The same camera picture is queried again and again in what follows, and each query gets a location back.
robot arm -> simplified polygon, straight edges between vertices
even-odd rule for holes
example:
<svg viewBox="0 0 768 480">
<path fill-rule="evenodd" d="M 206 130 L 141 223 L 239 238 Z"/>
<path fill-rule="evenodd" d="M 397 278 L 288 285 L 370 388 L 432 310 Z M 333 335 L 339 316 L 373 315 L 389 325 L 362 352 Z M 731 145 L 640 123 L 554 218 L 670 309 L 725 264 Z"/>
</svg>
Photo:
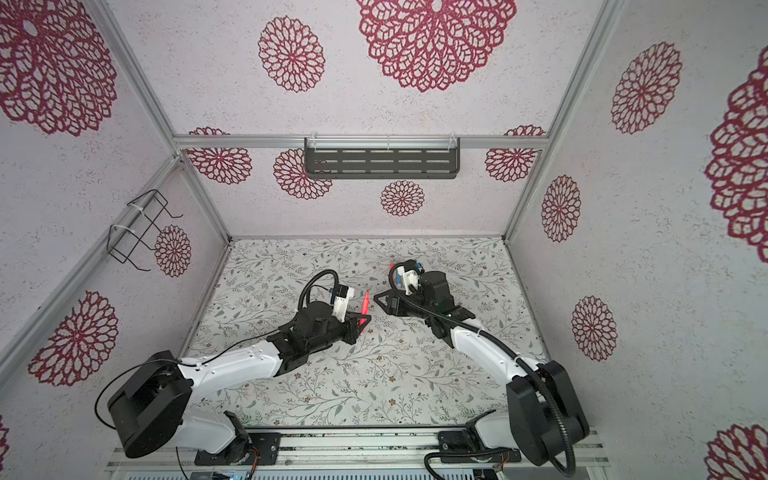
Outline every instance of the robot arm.
<svg viewBox="0 0 768 480">
<path fill-rule="evenodd" d="M 508 411 L 487 412 L 468 422 L 461 445 L 453 450 L 519 449 L 535 465 L 551 461 L 561 472 L 573 475 L 572 444 L 588 435 L 589 425 L 563 366 L 555 361 L 541 364 L 499 346 L 504 344 L 483 332 L 474 313 L 454 303 L 443 272 L 425 272 L 420 263 L 409 260 L 390 269 L 389 282 L 390 290 L 373 297 L 385 312 L 423 318 L 435 337 L 475 360 L 506 386 Z M 440 443 L 452 444 L 447 439 Z M 567 470 L 555 459 L 562 452 Z"/>
<path fill-rule="evenodd" d="M 237 417 L 189 405 L 228 386 L 288 373 L 338 340 L 353 345 L 371 317 L 346 311 L 353 289 L 334 288 L 333 307 L 307 303 L 276 333 L 246 347 L 213 358 L 175 359 L 170 351 L 150 357 L 108 402 L 125 455 L 167 445 L 204 450 L 222 464 L 240 461 L 250 437 Z"/>
</svg>

black cable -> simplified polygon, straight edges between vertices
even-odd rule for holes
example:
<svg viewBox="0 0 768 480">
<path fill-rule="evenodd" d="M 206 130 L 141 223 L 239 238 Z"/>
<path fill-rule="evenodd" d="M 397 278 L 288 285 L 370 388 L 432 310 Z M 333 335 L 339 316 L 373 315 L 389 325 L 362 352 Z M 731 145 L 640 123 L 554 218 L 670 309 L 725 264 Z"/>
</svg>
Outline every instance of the black cable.
<svg viewBox="0 0 768 480">
<path fill-rule="evenodd" d="M 226 349 L 225 349 L 223 352 L 221 352 L 221 353 L 217 354 L 217 355 L 216 355 L 214 358 L 212 358 L 212 359 L 208 359 L 208 360 L 206 360 L 205 362 L 202 362 L 202 363 L 201 363 L 201 365 L 205 365 L 206 363 L 210 363 L 210 362 L 213 362 L 215 359 L 219 358 L 219 357 L 220 357 L 220 356 L 222 356 L 224 353 L 227 353 L 227 352 L 229 352 L 230 350 L 232 350 L 232 348 L 233 348 L 234 346 L 236 346 L 236 345 L 240 345 L 241 343 L 245 343 L 245 342 L 250 342 L 251 340 L 260 339 L 260 338 L 261 338 L 261 337 L 263 337 L 263 336 L 272 335 L 273 333 L 275 333 L 275 332 L 278 332 L 278 331 L 279 331 L 278 329 L 274 329 L 274 330 L 272 330 L 272 331 L 270 331 L 270 332 L 267 332 L 267 333 L 262 333 L 261 335 L 252 336 L 252 337 L 250 337 L 249 339 L 245 339 L 245 340 L 241 340 L 241 341 L 239 341 L 239 342 L 235 342 L 235 343 L 233 343 L 232 345 L 228 346 L 228 347 L 227 347 L 227 348 L 226 348 Z M 197 366 L 197 365 L 187 365 L 186 363 L 180 363 L 179 365 L 183 365 L 183 366 Z"/>
<path fill-rule="evenodd" d="M 435 318 L 440 319 L 445 323 L 458 326 L 463 329 L 467 329 L 470 332 L 477 333 L 483 338 L 490 340 L 494 345 L 502 349 L 502 351 L 506 353 L 509 356 L 509 358 L 513 359 L 515 363 L 517 363 L 521 368 L 523 368 L 526 375 L 531 377 L 531 380 L 536 386 L 536 389 L 539 392 L 541 392 L 541 394 L 544 396 L 544 400 L 547 402 L 547 405 L 549 406 L 549 409 L 551 410 L 552 415 L 554 416 L 554 420 L 558 424 L 560 438 L 563 442 L 563 449 L 565 451 L 565 467 L 554 456 L 551 457 L 549 461 L 562 475 L 565 475 L 566 477 L 572 477 L 576 472 L 576 455 L 574 454 L 574 448 L 573 448 L 573 443 L 571 442 L 571 436 L 568 434 L 568 429 L 565 427 L 565 420 L 563 419 L 563 413 L 560 411 L 560 407 L 558 407 L 558 403 L 554 400 L 554 396 L 549 391 L 549 389 L 547 388 L 546 384 L 541 379 L 541 377 L 535 372 L 535 370 L 531 368 L 530 365 L 528 365 L 519 356 L 519 354 L 517 354 L 514 350 L 509 348 L 506 343 L 502 342 L 500 339 L 497 339 L 495 336 L 491 335 L 485 330 L 479 329 L 478 327 L 474 325 L 470 325 L 468 323 L 459 322 L 449 316 L 443 315 L 442 313 L 434 312 L 428 308 L 425 308 L 419 305 L 418 303 L 412 302 L 405 294 L 403 294 L 397 288 L 397 286 L 395 285 L 395 280 L 392 278 L 392 273 L 396 271 L 398 268 L 400 268 L 401 266 L 412 267 L 410 263 L 399 262 L 392 265 L 392 267 L 389 269 L 389 275 L 388 275 L 389 286 L 390 288 L 392 288 L 392 291 L 395 293 L 395 296 L 397 296 L 401 301 L 405 302 L 407 305 L 411 306 L 412 308 L 415 308 L 421 312 L 434 316 Z"/>
<path fill-rule="evenodd" d="M 169 360 L 169 359 L 155 359 L 155 360 L 149 360 L 148 362 L 139 363 L 138 365 L 134 365 L 134 366 L 132 366 L 130 369 L 128 369 L 128 370 L 125 370 L 125 371 L 124 371 L 124 372 L 122 372 L 120 375 L 118 375 L 118 376 L 114 377 L 114 378 L 113 378 L 113 379 L 112 379 L 112 380 L 111 380 L 111 381 L 110 381 L 110 382 L 107 384 L 107 386 L 105 386 L 103 389 L 101 389 L 101 391 L 100 391 L 100 392 L 99 392 L 99 394 L 98 394 L 98 397 L 96 397 L 96 401 L 94 402 L 94 414 L 96 414 L 96 418 L 98 419 L 98 421 L 99 421 L 99 422 L 103 423 L 103 424 L 104 424 L 104 426 L 105 426 L 105 427 L 107 427 L 107 428 L 109 428 L 109 429 L 113 429 L 113 430 L 116 430 L 116 428 L 115 428 L 114 426 L 112 426 L 112 425 L 110 425 L 110 424 L 106 423 L 106 422 L 104 421 L 104 419 L 101 417 L 101 415 L 99 415 L 99 414 L 98 414 L 98 401 L 99 401 L 99 400 L 101 400 L 101 396 L 102 396 L 102 395 L 104 395 L 104 392 L 106 392 L 106 391 L 107 391 L 107 389 L 109 388 L 109 386 L 110 386 L 110 385 L 112 385 L 113 383 L 117 382 L 117 380 L 118 380 L 120 377 L 122 377 L 122 376 L 123 376 L 123 375 L 125 375 L 126 373 L 130 372 L 131 370 L 134 370 L 134 369 L 137 369 L 137 368 L 139 368 L 140 366 L 149 365 L 150 363 L 155 363 L 155 362 L 168 362 L 168 363 L 175 363 L 175 364 L 177 364 L 177 365 L 182 365 L 182 363 L 181 363 L 181 362 L 179 362 L 178 360 Z"/>
<path fill-rule="evenodd" d="M 184 467 L 181 466 L 181 458 L 179 458 L 179 448 L 178 447 L 176 447 L 176 461 L 179 462 L 179 470 L 181 470 L 181 474 L 184 475 L 184 477 L 187 480 L 190 480 L 190 478 L 187 477 L 187 474 L 184 473 Z"/>
<path fill-rule="evenodd" d="M 209 362 L 213 362 L 215 359 L 219 358 L 219 357 L 220 357 L 220 356 L 222 356 L 224 353 L 226 353 L 226 352 L 228 352 L 229 350 L 231 350 L 231 349 L 232 349 L 232 347 L 234 347 L 235 345 L 240 345 L 241 343 L 245 343 L 245 342 L 249 342 L 249 341 L 251 341 L 251 340 L 259 339 L 259 338 L 261 338 L 261 337 L 263 337 L 263 336 L 266 336 L 266 335 L 270 335 L 271 333 L 275 333 L 275 332 L 277 332 L 277 330 L 276 330 L 276 329 L 275 329 L 275 330 L 272 330 L 271 332 L 262 333 L 262 334 L 261 334 L 261 335 L 259 335 L 259 336 L 254 336 L 254 337 L 251 337 L 251 338 L 249 338 L 249 339 L 245 339 L 245 340 L 241 340 L 241 341 L 239 341 L 239 342 L 236 342 L 236 343 L 234 343 L 232 346 L 229 346 L 227 349 L 225 349 L 225 350 L 224 350 L 222 353 L 219 353 L 218 355 L 216 355 L 214 358 L 212 358 L 212 359 L 210 359 L 210 360 L 206 360 L 205 362 L 202 362 L 202 363 L 201 363 L 201 365 L 205 365 L 206 363 L 209 363 Z M 197 365 L 189 365 L 189 364 L 186 364 L 186 363 L 182 363 L 182 362 L 179 362 L 178 360 L 172 360 L 172 359 L 155 359 L 155 360 L 149 360 L 149 361 L 147 361 L 147 362 L 144 362 L 144 363 L 139 363 L 138 365 L 134 365 L 134 366 L 132 366 L 130 369 L 128 369 L 128 370 L 125 370 L 125 371 L 124 371 L 124 372 L 122 372 L 120 375 L 118 375 L 118 376 L 114 377 L 114 378 L 113 378 L 113 379 L 112 379 L 112 380 L 111 380 L 111 381 L 110 381 L 110 382 L 109 382 L 109 383 L 108 383 L 108 384 L 107 384 L 107 385 L 106 385 L 106 386 L 105 386 L 103 389 L 101 389 L 101 391 L 99 392 L 98 396 L 96 397 L 96 401 L 94 402 L 94 414 L 96 415 L 96 419 L 97 419 L 99 422 L 101 422 L 101 423 L 102 423 L 102 424 L 103 424 L 105 427 L 107 427 L 107 428 L 109 428 L 109 429 L 113 429 L 113 430 L 115 430 L 115 429 L 116 429 L 114 426 L 112 426 L 112 425 L 110 425 L 110 424 L 106 423 L 106 422 L 104 421 L 104 419 L 101 417 L 101 415 L 99 415 L 99 414 L 98 414 L 98 403 L 99 403 L 99 400 L 101 400 L 101 397 L 104 395 L 104 392 L 106 392 L 106 391 L 107 391 L 107 389 L 110 387 L 110 385 L 112 385 L 113 383 L 117 382 L 117 380 L 118 380 L 120 377 L 122 377 L 122 376 L 123 376 L 123 375 L 125 375 L 126 373 L 130 372 L 131 370 L 134 370 L 134 369 L 137 369 L 137 368 L 139 368 L 139 367 L 142 367 L 142 366 L 145 366 L 145 365 L 149 365 L 150 363 L 155 363 L 155 362 L 168 362 L 168 363 L 173 363 L 173 364 L 176 364 L 176 365 L 182 365 L 182 366 L 190 366 L 190 367 L 195 367 L 195 366 L 197 366 Z"/>
<path fill-rule="evenodd" d="M 322 286 L 322 285 L 312 285 L 312 287 L 313 288 L 322 288 L 323 290 L 325 290 L 328 293 L 333 293 L 332 289 L 327 288 L 327 287 Z M 312 293 L 312 289 L 311 288 L 310 288 L 310 292 L 306 295 L 306 302 L 307 303 L 311 303 L 312 302 L 312 299 L 310 299 L 310 293 Z"/>
<path fill-rule="evenodd" d="M 429 461 L 433 458 L 466 458 L 466 457 L 485 457 L 486 455 L 498 455 L 499 453 L 513 452 L 515 449 L 508 449 L 507 447 L 501 447 L 498 449 L 490 449 L 485 452 L 469 452 L 469 453 L 444 453 L 444 452 L 432 452 L 424 455 L 424 466 L 429 474 L 437 480 L 445 480 L 442 476 L 435 472 L 435 469 L 429 464 Z"/>
<path fill-rule="evenodd" d="M 301 294 L 299 295 L 299 305 L 297 307 L 298 310 L 301 310 L 304 307 L 304 300 L 306 300 L 307 306 L 310 304 L 310 299 L 308 297 L 310 288 L 312 288 L 312 285 L 314 285 L 317 280 L 324 277 L 325 275 L 333 276 L 333 291 L 331 292 L 331 306 L 333 306 L 333 301 L 336 299 L 336 291 L 339 289 L 339 274 L 336 273 L 335 270 L 331 270 L 329 268 L 317 273 L 310 279 L 309 282 L 306 283 L 304 288 L 301 290 Z"/>
</svg>

red marker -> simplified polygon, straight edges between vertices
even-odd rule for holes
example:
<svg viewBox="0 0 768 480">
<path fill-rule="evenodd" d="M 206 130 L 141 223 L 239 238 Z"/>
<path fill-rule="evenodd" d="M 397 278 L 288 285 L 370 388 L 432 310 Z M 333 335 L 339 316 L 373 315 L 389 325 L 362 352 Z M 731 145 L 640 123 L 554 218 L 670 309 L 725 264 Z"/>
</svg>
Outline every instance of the red marker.
<svg viewBox="0 0 768 480">
<path fill-rule="evenodd" d="M 362 299 L 362 309 L 360 309 L 360 312 L 361 312 L 363 315 L 368 315 L 368 304 L 369 304 L 369 303 L 370 303 L 370 301 L 371 301 L 371 300 L 370 300 L 370 298 L 368 297 L 368 295 L 369 295 L 370 293 L 371 293 L 371 291 L 370 291 L 370 290 L 368 290 L 368 291 L 366 292 L 366 298 Z M 363 322 L 365 322 L 365 319 L 361 319 L 361 320 L 360 320 L 360 325 L 362 325 L 362 323 L 363 323 Z"/>
</svg>

floral tabletop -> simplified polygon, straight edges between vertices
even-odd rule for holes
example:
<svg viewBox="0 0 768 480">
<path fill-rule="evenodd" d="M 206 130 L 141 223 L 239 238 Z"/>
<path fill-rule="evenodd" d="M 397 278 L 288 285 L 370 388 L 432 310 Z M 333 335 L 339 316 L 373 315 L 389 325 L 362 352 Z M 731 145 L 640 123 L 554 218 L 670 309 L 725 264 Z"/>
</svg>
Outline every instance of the floral tabletop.
<svg viewBox="0 0 768 480">
<path fill-rule="evenodd" d="M 498 238 L 241 240 L 189 355 L 219 352 L 288 322 L 301 289 L 326 268 L 356 289 L 351 310 L 370 290 L 372 321 L 356 345 L 338 342 L 286 375 L 222 389 L 198 405 L 231 410 L 246 426 L 461 424 L 505 406 L 503 387 L 422 320 L 387 316 L 373 302 L 388 288 L 389 265 L 408 259 L 444 271 L 456 302 L 513 349 L 545 358 Z M 311 298 L 328 301 L 329 293 L 312 288 Z"/>
</svg>

red floral pattern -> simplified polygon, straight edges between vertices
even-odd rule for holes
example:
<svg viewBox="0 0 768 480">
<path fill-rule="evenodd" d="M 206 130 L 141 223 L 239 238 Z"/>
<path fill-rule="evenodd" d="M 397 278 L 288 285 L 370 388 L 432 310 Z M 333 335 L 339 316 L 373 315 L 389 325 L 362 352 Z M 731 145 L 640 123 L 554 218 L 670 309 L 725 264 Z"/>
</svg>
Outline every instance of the red floral pattern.
<svg viewBox="0 0 768 480">
<path fill-rule="evenodd" d="M 5 460 L 5 454 L 8 453 L 8 429 L 2 424 L 2 415 L 0 415 L 0 472 L 2 472 L 2 463 Z"/>
<path fill-rule="evenodd" d="M 314 180 L 307 177 L 304 168 L 304 150 L 299 148 L 281 152 L 273 165 L 274 175 L 280 188 L 296 198 L 309 200 L 328 193 L 331 180 Z"/>
<path fill-rule="evenodd" d="M 555 178 L 541 202 L 541 224 L 553 242 L 568 238 L 581 215 L 581 198 L 576 182 L 568 175 Z"/>
<path fill-rule="evenodd" d="M 424 190 L 413 182 L 398 180 L 384 187 L 382 207 L 397 217 L 407 217 L 419 211 L 424 204 Z"/>
<path fill-rule="evenodd" d="M 357 0 L 368 55 L 402 87 L 445 90 L 466 81 L 504 41 L 514 0 Z"/>
<path fill-rule="evenodd" d="M 176 225 L 168 225 L 157 235 L 154 248 L 154 259 L 166 275 L 180 276 L 190 266 L 190 239 Z"/>
<path fill-rule="evenodd" d="M 504 135 L 546 135 L 541 127 L 520 125 Z M 493 148 L 485 154 L 485 169 L 496 180 L 513 182 L 526 178 L 538 152 L 534 148 Z"/>
<path fill-rule="evenodd" d="M 616 348 L 616 322 L 608 305 L 599 298 L 586 296 L 576 304 L 571 329 L 578 348 L 589 358 L 602 362 Z"/>
<path fill-rule="evenodd" d="M 768 478 L 768 432 L 760 425 L 731 425 L 707 443 L 707 480 Z"/>
<path fill-rule="evenodd" d="M 295 18 L 275 18 L 266 24 L 259 57 L 270 78 L 288 91 L 314 88 L 326 70 L 323 47 L 310 27 Z"/>
<path fill-rule="evenodd" d="M 78 136 L 111 116 L 118 76 L 77 0 L 0 2 L 0 102 L 8 118 Z"/>
<path fill-rule="evenodd" d="M 616 85 L 611 107 L 616 128 L 633 134 L 653 124 L 672 101 L 682 68 L 680 52 L 665 41 L 639 54 Z"/>
<path fill-rule="evenodd" d="M 710 205 L 728 219 L 728 235 L 755 246 L 768 263 L 768 47 L 729 95 L 728 112 L 710 140 Z"/>
<path fill-rule="evenodd" d="M 87 291 L 27 370 L 40 383 L 73 386 L 97 372 L 109 359 L 117 336 L 114 307 L 99 292 Z"/>
<path fill-rule="evenodd" d="M 228 135 L 218 128 L 202 127 L 190 135 Z M 250 176 L 250 156 L 245 148 L 190 148 L 187 156 L 197 171 L 220 184 L 238 184 Z"/>
</svg>

